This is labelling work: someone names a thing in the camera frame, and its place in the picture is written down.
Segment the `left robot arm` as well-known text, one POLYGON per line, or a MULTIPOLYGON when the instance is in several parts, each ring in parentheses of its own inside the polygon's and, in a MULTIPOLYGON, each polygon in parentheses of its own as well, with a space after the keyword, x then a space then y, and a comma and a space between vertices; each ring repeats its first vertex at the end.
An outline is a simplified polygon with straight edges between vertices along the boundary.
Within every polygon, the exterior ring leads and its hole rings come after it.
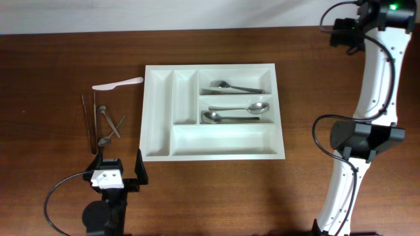
POLYGON ((83 210, 82 222, 87 235, 124 234, 127 196, 148 184, 140 150, 136 153, 135 174, 136 178, 124 178, 121 159, 105 159, 103 152, 97 153, 83 174, 91 188, 102 195, 101 200, 89 203, 83 210))

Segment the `long metal tongs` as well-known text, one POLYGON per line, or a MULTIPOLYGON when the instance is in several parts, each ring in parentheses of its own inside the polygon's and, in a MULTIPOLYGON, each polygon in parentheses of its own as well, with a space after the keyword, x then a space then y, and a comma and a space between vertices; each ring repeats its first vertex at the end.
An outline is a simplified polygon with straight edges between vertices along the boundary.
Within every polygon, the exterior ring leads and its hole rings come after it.
POLYGON ((90 145, 90 150, 91 150, 91 155, 96 155, 98 153, 98 149, 96 147, 96 143, 95 143, 95 132, 91 126, 91 122, 89 119, 89 115, 87 112, 87 106, 85 104, 85 99, 83 94, 81 95, 81 102, 82 102, 82 106, 83 106, 83 112, 84 112, 84 117, 85 117, 85 124, 87 127, 87 132, 88 132, 88 136, 89 136, 89 145, 90 145))

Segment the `metal tablespoon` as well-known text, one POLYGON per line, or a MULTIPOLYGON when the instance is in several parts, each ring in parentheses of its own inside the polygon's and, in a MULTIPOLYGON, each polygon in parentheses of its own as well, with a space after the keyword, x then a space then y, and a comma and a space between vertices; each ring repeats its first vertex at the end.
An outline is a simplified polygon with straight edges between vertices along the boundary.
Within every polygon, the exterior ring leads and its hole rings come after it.
POLYGON ((215 106, 209 106, 208 107, 209 111, 245 110, 248 113, 253 114, 253 115, 259 115, 259 114, 265 113, 269 109, 270 109, 270 105, 268 103, 264 103, 264 102, 257 102, 257 103, 249 105, 246 108, 233 108, 233 107, 222 108, 222 107, 215 107, 215 106))
POLYGON ((223 117, 213 111, 206 111, 201 115, 204 122, 209 124, 219 124, 222 121, 259 121, 259 117, 223 117))

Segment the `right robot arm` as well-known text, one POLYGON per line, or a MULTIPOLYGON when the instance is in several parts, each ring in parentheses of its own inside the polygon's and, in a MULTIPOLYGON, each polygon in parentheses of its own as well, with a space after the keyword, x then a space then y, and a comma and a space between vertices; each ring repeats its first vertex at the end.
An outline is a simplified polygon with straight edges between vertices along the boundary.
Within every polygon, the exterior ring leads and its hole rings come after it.
POLYGON ((345 45, 347 54, 366 54, 362 89, 351 117, 321 115, 335 120, 328 151, 333 174, 320 215, 311 235, 351 235, 350 221, 364 175, 375 158, 400 144, 406 131, 397 126, 396 100, 404 53, 415 28, 416 0, 353 1, 357 18, 338 18, 330 34, 334 47, 345 45))

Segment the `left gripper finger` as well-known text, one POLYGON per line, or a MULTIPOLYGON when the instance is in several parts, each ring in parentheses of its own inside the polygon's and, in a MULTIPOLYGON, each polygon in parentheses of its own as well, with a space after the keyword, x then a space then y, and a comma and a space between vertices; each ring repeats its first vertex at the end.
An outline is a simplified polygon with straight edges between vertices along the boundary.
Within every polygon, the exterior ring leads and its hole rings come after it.
POLYGON ((101 164, 103 162, 103 152, 99 151, 96 154, 96 157, 93 159, 93 161, 90 164, 90 170, 97 170, 100 168, 101 164))
POLYGON ((148 185, 148 175, 142 160, 141 150, 138 149, 135 162, 135 174, 138 185, 148 185))

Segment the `metal fork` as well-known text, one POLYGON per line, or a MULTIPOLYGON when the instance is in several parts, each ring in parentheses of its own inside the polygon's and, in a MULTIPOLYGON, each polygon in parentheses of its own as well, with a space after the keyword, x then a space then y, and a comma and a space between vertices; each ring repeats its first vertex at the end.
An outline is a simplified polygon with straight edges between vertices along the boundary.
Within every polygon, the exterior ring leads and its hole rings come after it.
POLYGON ((229 95, 229 94, 263 94, 264 91, 257 91, 257 92, 249 92, 249 91, 239 91, 239 92, 232 92, 232 91, 220 91, 220 90, 210 90, 210 89, 200 89, 199 93, 201 95, 229 95))
POLYGON ((212 81, 212 82, 210 82, 209 86, 210 87, 222 88, 222 89, 237 89, 237 90, 242 90, 242 91, 255 93, 255 94, 263 94, 264 93, 264 90, 262 90, 262 89, 237 87, 237 86, 231 85, 227 81, 212 81))

